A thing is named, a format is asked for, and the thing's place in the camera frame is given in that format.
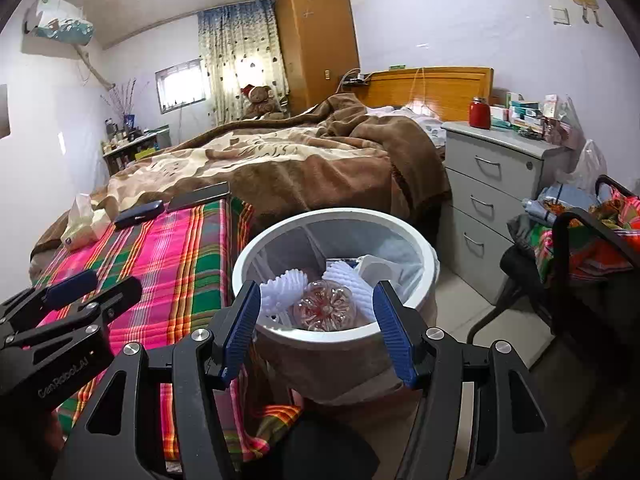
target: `red jar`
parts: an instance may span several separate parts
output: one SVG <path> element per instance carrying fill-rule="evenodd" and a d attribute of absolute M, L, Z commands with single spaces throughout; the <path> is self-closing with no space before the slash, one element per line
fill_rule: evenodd
<path fill-rule="evenodd" d="M 469 126 L 483 130 L 491 129 L 491 108 L 485 99 L 474 97 L 469 105 Z"/>

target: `beige patterned blanket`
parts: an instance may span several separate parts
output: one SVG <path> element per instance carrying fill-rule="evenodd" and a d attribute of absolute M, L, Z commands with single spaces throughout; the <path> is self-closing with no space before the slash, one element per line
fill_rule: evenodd
<path fill-rule="evenodd" d="M 429 137 L 404 117 L 370 117 L 353 94 L 311 114 L 224 124 L 112 176 L 92 194 L 111 219 L 133 205 L 228 181 L 255 208 L 252 234 L 289 216 L 362 207 L 411 219 L 449 191 Z M 56 248 L 66 212 L 31 256 Z"/>

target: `curtain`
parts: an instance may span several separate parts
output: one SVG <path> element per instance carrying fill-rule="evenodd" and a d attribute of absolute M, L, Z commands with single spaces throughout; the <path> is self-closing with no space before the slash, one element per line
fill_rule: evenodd
<path fill-rule="evenodd" d="M 242 118 L 247 101 L 241 88 L 248 84 L 270 86 L 278 101 L 289 92 L 274 0 L 199 12 L 198 36 L 217 124 Z"/>

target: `smartphone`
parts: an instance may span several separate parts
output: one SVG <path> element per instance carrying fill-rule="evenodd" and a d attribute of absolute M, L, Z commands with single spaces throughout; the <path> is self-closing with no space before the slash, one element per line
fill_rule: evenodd
<path fill-rule="evenodd" d="M 201 187 L 195 191 L 174 196 L 171 202 L 169 202 L 166 211 L 172 213 L 180 209 L 208 204 L 209 202 L 215 202 L 225 196 L 229 196 L 230 193 L 228 182 L 220 182 L 220 184 L 214 184 L 213 186 Z"/>
<path fill-rule="evenodd" d="M 116 226 L 116 231 L 119 231 L 120 229 L 131 227 L 132 225 L 142 224 L 142 222 L 153 220 L 162 211 L 164 211 L 164 202 L 162 202 L 162 200 L 154 200 L 148 204 L 125 209 L 116 217 L 113 223 Z"/>

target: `wooden headboard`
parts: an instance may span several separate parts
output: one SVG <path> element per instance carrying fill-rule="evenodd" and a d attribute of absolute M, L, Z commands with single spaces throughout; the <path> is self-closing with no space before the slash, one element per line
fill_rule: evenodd
<path fill-rule="evenodd" d="M 423 102 L 441 121 L 466 121 L 474 97 L 489 101 L 494 69 L 475 66 L 436 66 L 374 72 L 368 86 L 344 86 L 370 108 Z"/>

